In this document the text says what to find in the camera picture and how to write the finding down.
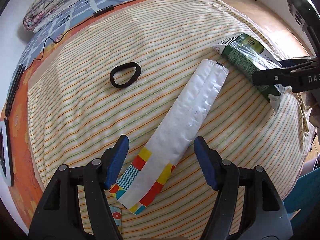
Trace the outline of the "gloved left hand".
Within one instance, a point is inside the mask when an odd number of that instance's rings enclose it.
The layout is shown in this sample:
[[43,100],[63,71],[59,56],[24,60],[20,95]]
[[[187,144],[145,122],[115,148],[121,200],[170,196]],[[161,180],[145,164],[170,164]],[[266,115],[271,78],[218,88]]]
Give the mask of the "gloved left hand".
[[319,105],[314,105],[311,109],[311,114],[309,116],[310,123],[316,128],[320,128],[320,107]]

